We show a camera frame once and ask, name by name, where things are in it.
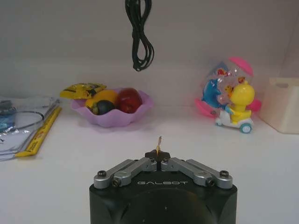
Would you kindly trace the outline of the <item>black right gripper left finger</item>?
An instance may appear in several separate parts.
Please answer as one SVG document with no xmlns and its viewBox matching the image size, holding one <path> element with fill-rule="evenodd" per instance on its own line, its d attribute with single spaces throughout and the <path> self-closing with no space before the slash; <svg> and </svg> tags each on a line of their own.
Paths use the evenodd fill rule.
<svg viewBox="0 0 299 224">
<path fill-rule="evenodd" d="M 152 173 L 158 168 L 158 153 L 150 151 L 138 160 L 126 159 L 109 170 L 100 170 L 94 176 L 95 188 L 123 187 L 129 185 L 140 173 Z"/>
</svg>

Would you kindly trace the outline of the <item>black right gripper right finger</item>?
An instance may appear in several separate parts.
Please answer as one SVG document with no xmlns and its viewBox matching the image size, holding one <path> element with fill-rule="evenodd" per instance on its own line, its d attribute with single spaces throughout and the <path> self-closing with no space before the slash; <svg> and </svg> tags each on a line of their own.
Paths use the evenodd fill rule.
<svg viewBox="0 0 299 224">
<path fill-rule="evenodd" d="M 217 171 L 193 159 L 183 161 L 176 157 L 163 158 L 161 169 L 163 171 L 181 172 L 199 186 L 212 187 L 216 185 L 221 189 L 233 187 L 233 178 L 228 171 Z"/>
</svg>

